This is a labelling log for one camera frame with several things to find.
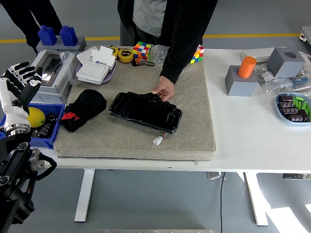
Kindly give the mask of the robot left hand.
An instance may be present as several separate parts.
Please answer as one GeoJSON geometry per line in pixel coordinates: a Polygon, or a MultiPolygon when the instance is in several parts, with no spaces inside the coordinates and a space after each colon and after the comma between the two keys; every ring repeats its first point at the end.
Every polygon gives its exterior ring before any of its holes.
{"type": "Polygon", "coordinates": [[[5,127],[30,125],[28,104],[41,86],[42,67],[29,62],[18,63],[5,70],[0,78],[0,103],[6,115],[5,127]]]}

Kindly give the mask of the person's left hand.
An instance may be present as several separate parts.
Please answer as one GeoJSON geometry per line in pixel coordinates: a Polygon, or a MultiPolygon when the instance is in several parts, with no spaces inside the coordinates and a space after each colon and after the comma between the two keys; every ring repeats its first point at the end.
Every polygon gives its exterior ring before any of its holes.
{"type": "Polygon", "coordinates": [[[160,76],[157,86],[152,89],[151,93],[157,94],[163,102],[168,101],[175,94],[174,84],[168,78],[160,76]]]}

